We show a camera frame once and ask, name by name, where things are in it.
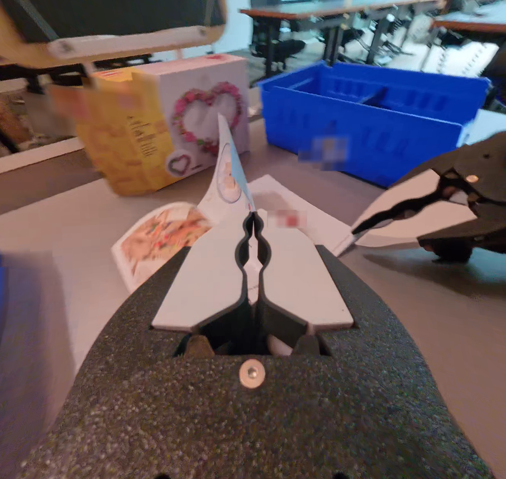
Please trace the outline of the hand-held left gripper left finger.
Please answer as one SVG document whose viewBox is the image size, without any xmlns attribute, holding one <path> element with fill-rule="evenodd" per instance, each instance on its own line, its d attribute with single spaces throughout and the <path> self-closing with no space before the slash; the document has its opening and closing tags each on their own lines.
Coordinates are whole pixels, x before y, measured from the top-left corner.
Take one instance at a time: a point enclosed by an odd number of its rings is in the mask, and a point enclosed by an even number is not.
<svg viewBox="0 0 506 479">
<path fill-rule="evenodd" d="M 249 306 L 247 275 L 253 215 L 232 211 L 190 247 L 151 325 L 193 332 Z"/>
</svg>

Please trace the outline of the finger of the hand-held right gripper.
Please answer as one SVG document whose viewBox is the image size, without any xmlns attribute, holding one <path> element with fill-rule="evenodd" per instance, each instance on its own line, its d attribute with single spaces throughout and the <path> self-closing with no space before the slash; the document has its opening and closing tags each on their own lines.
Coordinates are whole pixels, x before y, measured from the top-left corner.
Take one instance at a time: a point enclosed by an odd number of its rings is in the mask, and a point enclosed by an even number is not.
<svg viewBox="0 0 506 479">
<path fill-rule="evenodd" d="M 413 217 L 430 204 L 447 202 L 444 193 L 448 182 L 447 176 L 427 170 L 391 187 L 362 213 L 351 227 L 351 233 L 365 234 L 395 220 Z"/>
<path fill-rule="evenodd" d="M 421 236 L 476 219 L 477 216 L 466 205 L 436 202 L 413 217 L 395 220 L 384 227 L 369 230 L 355 244 L 366 248 L 411 248 L 418 244 L 418 238 Z"/>
</svg>

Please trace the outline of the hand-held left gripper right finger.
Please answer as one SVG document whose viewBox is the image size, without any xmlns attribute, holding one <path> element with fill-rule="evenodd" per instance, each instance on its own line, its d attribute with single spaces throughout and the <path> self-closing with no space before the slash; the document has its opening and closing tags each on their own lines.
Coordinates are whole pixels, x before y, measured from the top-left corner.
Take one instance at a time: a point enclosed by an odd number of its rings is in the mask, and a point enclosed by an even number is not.
<svg viewBox="0 0 506 479">
<path fill-rule="evenodd" d="M 254 218 L 262 268 L 256 311 L 267 335 L 315 335 L 349 329 L 354 320 L 317 246 L 301 230 Z"/>
</svg>

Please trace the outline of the blue divided plastic bin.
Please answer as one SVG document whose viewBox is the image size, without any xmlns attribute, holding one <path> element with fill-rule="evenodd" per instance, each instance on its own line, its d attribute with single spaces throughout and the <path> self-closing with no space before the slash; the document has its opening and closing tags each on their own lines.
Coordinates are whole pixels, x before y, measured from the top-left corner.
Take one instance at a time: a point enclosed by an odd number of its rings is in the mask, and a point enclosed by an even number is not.
<svg viewBox="0 0 506 479">
<path fill-rule="evenodd" d="M 491 89 L 483 77 L 324 62 L 258 86 L 270 145 L 382 187 L 456 149 Z"/>
</svg>

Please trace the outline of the lego instruction booklet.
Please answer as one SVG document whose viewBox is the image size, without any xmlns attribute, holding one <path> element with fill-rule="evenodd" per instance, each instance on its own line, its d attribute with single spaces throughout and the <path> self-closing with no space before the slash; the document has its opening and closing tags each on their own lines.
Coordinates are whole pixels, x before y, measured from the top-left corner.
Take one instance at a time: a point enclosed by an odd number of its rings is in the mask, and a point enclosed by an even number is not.
<svg viewBox="0 0 506 479">
<path fill-rule="evenodd" d="M 112 256 L 129 293 L 133 293 L 183 247 L 191 247 L 236 208 L 255 205 L 268 219 L 297 228 L 314 244 L 336 253 L 350 228 L 289 191 L 270 175 L 247 184 L 230 128 L 218 115 L 218 160 L 212 181 L 198 205 L 173 202 L 135 223 L 113 246 Z"/>
</svg>

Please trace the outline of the yellow white lego box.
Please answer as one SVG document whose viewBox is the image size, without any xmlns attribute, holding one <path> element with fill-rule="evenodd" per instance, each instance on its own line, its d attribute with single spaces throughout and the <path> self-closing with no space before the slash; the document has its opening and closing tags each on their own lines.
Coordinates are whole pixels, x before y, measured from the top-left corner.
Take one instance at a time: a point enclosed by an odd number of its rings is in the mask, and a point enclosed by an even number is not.
<svg viewBox="0 0 506 479">
<path fill-rule="evenodd" d="M 93 166 L 121 196 L 143 195 L 215 166 L 225 120 L 250 150 L 249 61 L 231 54 L 98 71 L 81 86 L 50 84 L 52 108 L 74 123 Z"/>
</svg>

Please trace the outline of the wood top office table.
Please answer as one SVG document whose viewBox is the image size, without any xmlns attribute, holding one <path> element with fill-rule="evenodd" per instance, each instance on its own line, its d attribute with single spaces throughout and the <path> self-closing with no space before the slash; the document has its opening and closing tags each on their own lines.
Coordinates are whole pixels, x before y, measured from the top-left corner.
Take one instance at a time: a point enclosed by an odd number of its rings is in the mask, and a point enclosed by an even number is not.
<svg viewBox="0 0 506 479">
<path fill-rule="evenodd" d="M 505 0 L 479 7 L 471 14 L 453 12 L 435 17 L 432 27 L 443 46 L 492 43 L 498 52 L 505 53 Z"/>
<path fill-rule="evenodd" d="M 370 50 L 366 63 L 372 64 L 377 44 L 381 39 L 381 34 L 388 27 L 390 21 L 388 18 L 395 17 L 400 7 L 414 7 L 419 4 L 435 3 L 439 6 L 447 0 L 328 0 L 318 2 L 298 2 L 298 3 L 280 3 L 274 6 L 265 6 L 258 8 L 242 8 L 240 14 L 249 16 L 252 19 L 260 19 L 265 22 L 267 27 L 267 42 L 265 58 L 265 71 L 260 80 L 271 78 L 281 71 L 273 71 L 272 64 L 274 59 L 274 27 L 275 20 L 287 21 L 312 21 L 327 17 L 328 20 L 316 21 L 314 26 L 317 28 L 329 28 L 329 41 L 325 47 L 324 60 L 331 65 L 337 59 L 337 53 L 340 43 L 343 39 L 343 32 L 352 25 L 353 15 L 366 12 L 373 20 L 380 22 L 379 30 L 376 31 L 373 38 L 373 48 Z"/>
</svg>

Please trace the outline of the black office chair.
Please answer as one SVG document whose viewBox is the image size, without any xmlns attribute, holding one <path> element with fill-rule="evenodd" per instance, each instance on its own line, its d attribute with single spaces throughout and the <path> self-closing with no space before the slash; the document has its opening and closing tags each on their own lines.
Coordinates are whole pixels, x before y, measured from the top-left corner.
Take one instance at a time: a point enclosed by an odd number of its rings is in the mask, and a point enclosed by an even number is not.
<svg viewBox="0 0 506 479">
<path fill-rule="evenodd" d="M 280 0 L 250 0 L 251 8 L 261 8 L 265 6 L 274 6 L 280 4 Z M 281 20 L 275 19 L 272 22 L 272 48 L 273 48 L 273 64 L 282 65 L 282 69 L 286 69 L 286 61 L 288 58 L 294 57 L 301 53 L 306 43 L 296 38 L 281 39 Z M 267 58 L 268 56 L 268 37 L 269 28 L 267 20 L 263 18 L 252 18 L 252 40 L 250 50 L 253 56 L 258 58 Z"/>
</svg>

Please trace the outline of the bent plywood black chair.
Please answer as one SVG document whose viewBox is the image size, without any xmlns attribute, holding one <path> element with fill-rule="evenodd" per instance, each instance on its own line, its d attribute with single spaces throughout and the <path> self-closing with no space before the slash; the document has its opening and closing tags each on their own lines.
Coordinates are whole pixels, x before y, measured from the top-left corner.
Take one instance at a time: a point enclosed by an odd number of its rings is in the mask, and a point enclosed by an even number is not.
<svg viewBox="0 0 506 479">
<path fill-rule="evenodd" d="M 33 69 L 207 46 L 226 0 L 1 0 L 1 63 Z"/>
</svg>

